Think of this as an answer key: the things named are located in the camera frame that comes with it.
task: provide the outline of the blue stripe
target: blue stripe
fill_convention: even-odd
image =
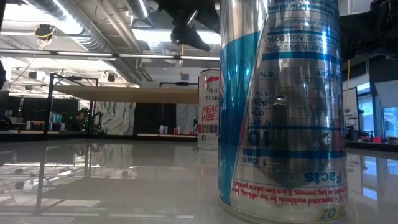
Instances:
[[[230,42],[221,51],[218,188],[221,199],[229,205],[258,39],[259,32],[248,34]]]
[[[335,36],[328,34],[328,33],[322,33],[322,32],[316,32],[316,31],[309,31],[309,30],[285,30],[285,31],[276,31],[276,32],[269,32],[267,35],[279,35],[279,34],[314,34],[314,35],[321,35],[321,36],[326,36],[327,38],[330,38],[337,43],[340,42]]]
[[[277,53],[262,55],[262,60],[275,60],[275,59],[284,59],[284,58],[308,58],[308,59],[325,60],[338,65],[340,64],[340,59],[334,56],[328,54],[315,53],[315,52],[277,52]]]
[[[243,149],[244,156],[291,159],[338,159],[346,157],[345,151],[287,151],[268,149]]]
[[[249,126],[249,129],[290,129],[290,130],[325,130],[325,131],[342,131],[343,128],[319,127],[319,126]]]

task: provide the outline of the cable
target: cable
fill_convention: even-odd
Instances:
[[[349,77],[351,76],[351,60],[348,60],[348,73],[347,73],[347,86],[346,86],[346,96],[345,96],[345,99],[344,99],[344,110],[343,111],[346,111],[346,105],[347,105],[347,96],[348,96],[348,94],[347,94],[347,90],[348,90],[348,84],[349,84]]]
[[[183,55],[183,54],[184,54],[184,45],[182,45],[182,48],[181,48],[181,55]],[[180,60],[180,66],[181,66],[180,75],[182,75],[182,74],[184,74],[184,71],[183,71],[183,60]]]
[[[43,48],[44,48],[46,45],[48,45],[48,44],[42,44],[42,45],[40,45],[39,50],[43,50]],[[33,56],[33,60],[27,65],[27,67],[25,68],[25,70],[24,70],[20,75],[18,75],[17,78],[15,78],[12,82],[10,82],[10,86],[11,86],[11,84],[13,84],[15,81],[17,81],[21,76],[24,75],[24,73],[26,72],[26,70],[28,70],[28,68],[32,65],[32,63],[33,63],[35,60],[36,60],[36,55]]]
[[[353,13],[353,3],[354,0],[351,0],[351,5],[349,7],[349,14],[351,15]],[[347,73],[347,85],[346,85],[346,96],[344,99],[344,107],[343,107],[343,113],[346,111],[346,105],[347,105],[347,91],[348,91],[348,84],[349,84],[349,78],[351,76],[351,59],[348,60],[348,73]]]
[[[53,35],[54,32],[55,32],[55,29],[53,29],[53,31],[51,31],[51,33],[49,33],[49,34],[37,35],[37,34],[36,34],[36,30],[37,30],[37,28],[35,29],[35,36],[36,36],[37,38],[48,38],[48,37],[50,37],[51,35]]]

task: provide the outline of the white wall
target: white wall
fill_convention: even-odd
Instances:
[[[365,84],[367,82],[369,82],[368,74],[364,74],[364,75],[361,75],[361,76],[358,76],[355,78],[350,78],[350,80],[348,82],[348,88],[347,88],[347,81],[343,81],[343,90],[354,88],[359,85]]]

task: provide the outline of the aluminum can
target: aluminum can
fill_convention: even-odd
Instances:
[[[198,148],[218,150],[220,71],[208,69],[199,77]]]
[[[339,219],[348,193],[337,1],[221,5],[222,201],[255,222]]]

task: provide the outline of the lamp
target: lamp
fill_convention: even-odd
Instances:
[[[109,82],[114,82],[115,81],[114,73],[109,73],[108,74],[108,81]]]

